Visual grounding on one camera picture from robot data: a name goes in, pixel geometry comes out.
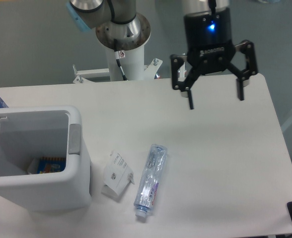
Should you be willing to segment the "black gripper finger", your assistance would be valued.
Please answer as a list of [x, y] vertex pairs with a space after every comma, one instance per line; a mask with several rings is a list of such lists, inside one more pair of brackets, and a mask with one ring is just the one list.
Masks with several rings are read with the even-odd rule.
[[189, 64], [192, 65], [191, 70], [189, 71], [187, 77], [184, 81], [178, 80], [178, 70], [187, 61], [187, 56], [178, 56], [172, 54], [170, 56], [171, 63], [171, 85], [173, 90], [180, 90], [181, 93], [185, 93], [189, 101], [189, 107], [191, 110], [194, 109], [193, 98], [191, 88], [196, 82], [196, 80], [204, 74], [204, 68], [207, 64], [205, 58], [198, 58], [193, 62], [189, 61]]
[[248, 85], [247, 81], [251, 76], [258, 74], [258, 66], [255, 54], [254, 43], [245, 40], [235, 46], [237, 52], [245, 55], [246, 67], [240, 70], [230, 61], [227, 62], [227, 69], [234, 74], [236, 79], [237, 97], [240, 101], [244, 100], [244, 87]]

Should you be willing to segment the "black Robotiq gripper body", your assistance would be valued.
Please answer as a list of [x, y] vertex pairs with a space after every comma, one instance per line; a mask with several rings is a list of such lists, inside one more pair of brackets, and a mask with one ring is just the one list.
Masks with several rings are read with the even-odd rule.
[[226, 66], [219, 58], [232, 61], [235, 46], [232, 42], [230, 8], [218, 9], [214, 15], [184, 16], [187, 40], [187, 61], [201, 75], [222, 72]]

